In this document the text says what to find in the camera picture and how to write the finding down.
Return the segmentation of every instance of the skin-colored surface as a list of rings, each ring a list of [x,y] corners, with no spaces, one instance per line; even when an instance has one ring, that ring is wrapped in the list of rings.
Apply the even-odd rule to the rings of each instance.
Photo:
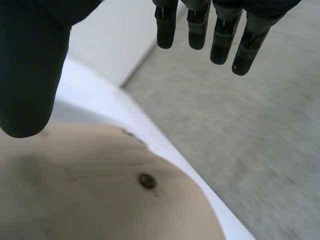
[[[0,133],[0,238],[224,240],[201,189],[125,130],[50,124]],[[144,188],[140,174],[156,180]]]

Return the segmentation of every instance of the concrete floor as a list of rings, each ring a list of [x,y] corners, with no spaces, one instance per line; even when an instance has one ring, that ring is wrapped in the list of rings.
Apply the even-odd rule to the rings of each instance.
[[[266,38],[250,72],[188,46],[185,17],[173,47],[156,48],[125,86],[258,240],[320,236],[320,4],[302,1]]]

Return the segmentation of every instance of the black robotic finger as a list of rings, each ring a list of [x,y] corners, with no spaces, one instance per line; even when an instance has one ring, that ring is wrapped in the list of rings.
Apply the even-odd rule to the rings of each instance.
[[[200,50],[205,45],[210,6],[211,1],[209,0],[202,6],[202,9],[188,10],[189,45],[195,50]]]
[[[212,0],[217,19],[210,60],[222,65],[227,61],[243,8],[239,0]]]
[[[178,0],[154,0],[156,5],[154,17],[156,19],[156,41],[160,48],[171,48],[176,31],[176,15]]]
[[[72,24],[100,3],[0,0],[0,127],[8,135],[30,137],[47,125]]]
[[[284,15],[261,17],[247,12],[245,29],[232,64],[234,74],[243,76],[248,73],[270,28]]]
[[[301,0],[243,0],[247,22],[236,52],[232,72],[248,73],[270,28]]]
[[[225,21],[217,17],[210,53],[210,60],[214,64],[222,65],[227,61],[240,18],[241,15],[234,20]]]
[[[243,76],[249,72],[268,32],[269,30],[263,33],[253,33],[245,27],[232,64],[232,72],[234,74]]]

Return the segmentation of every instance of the gray floor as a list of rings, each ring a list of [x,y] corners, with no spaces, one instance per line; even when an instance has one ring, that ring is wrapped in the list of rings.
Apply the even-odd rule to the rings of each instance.
[[[258,240],[320,239],[320,3],[305,0],[267,37],[250,72],[231,72],[177,24],[125,86]]]

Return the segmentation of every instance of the white wall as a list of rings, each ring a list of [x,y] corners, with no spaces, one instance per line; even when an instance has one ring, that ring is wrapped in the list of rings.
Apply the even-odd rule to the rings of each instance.
[[[120,86],[156,43],[155,9],[152,0],[104,1],[73,26],[69,54]]]

